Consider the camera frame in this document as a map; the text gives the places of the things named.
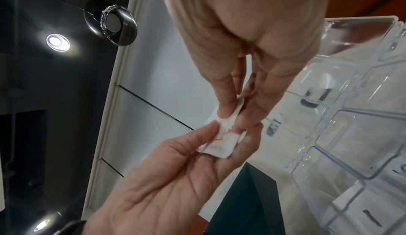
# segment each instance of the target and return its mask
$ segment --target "person's right hand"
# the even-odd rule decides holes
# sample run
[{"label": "person's right hand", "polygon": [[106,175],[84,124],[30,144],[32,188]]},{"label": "person's right hand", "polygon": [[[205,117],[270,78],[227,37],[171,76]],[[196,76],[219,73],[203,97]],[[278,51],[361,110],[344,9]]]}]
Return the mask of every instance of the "person's right hand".
[{"label": "person's right hand", "polygon": [[[263,120],[317,53],[327,0],[165,0],[191,58],[227,118],[242,93],[234,130]],[[242,92],[246,55],[252,75]]]}]

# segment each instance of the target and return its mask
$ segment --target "black printed mark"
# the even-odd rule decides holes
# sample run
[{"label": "black printed mark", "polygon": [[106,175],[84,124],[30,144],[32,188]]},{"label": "black printed mark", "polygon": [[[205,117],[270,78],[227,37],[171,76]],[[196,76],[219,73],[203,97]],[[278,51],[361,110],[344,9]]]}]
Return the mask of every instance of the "black printed mark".
[{"label": "black printed mark", "polygon": [[371,222],[375,223],[377,226],[382,227],[382,225],[378,222],[378,220],[375,219],[375,217],[372,216],[371,212],[369,210],[364,210],[364,214],[368,216],[368,218],[371,220]]}]

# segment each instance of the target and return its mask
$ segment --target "black wristband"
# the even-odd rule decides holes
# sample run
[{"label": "black wristband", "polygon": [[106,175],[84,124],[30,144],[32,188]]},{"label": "black wristband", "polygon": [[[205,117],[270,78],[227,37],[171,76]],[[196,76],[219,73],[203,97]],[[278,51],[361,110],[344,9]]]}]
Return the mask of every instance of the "black wristband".
[{"label": "black wristband", "polygon": [[79,221],[61,230],[59,235],[81,235],[86,221]]}]

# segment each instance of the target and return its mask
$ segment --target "hand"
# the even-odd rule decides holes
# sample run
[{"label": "hand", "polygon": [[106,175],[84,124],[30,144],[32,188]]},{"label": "hand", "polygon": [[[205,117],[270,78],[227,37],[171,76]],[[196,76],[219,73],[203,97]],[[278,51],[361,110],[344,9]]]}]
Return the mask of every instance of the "hand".
[{"label": "hand", "polygon": [[244,110],[234,130],[263,120],[320,44],[327,0],[165,0],[193,62],[212,85],[218,115],[236,106],[252,54]]},{"label": "hand", "polygon": [[247,130],[229,159],[196,149],[217,133],[216,121],[161,143],[127,174],[86,223],[83,235],[183,234],[220,183],[259,147],[262,124]]}]

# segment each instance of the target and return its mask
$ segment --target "clear plastic container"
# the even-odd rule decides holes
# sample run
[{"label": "clear plastic container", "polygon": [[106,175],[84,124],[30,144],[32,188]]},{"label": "clear plastic container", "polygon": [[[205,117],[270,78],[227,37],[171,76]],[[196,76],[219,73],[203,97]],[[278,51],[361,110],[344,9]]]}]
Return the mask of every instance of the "clear plastic container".
[{"label": "clear plastic container", "polygon": [[333,234],[406,234],[405,35],[393,16],[327,19],[268,117],[282,168]]}]

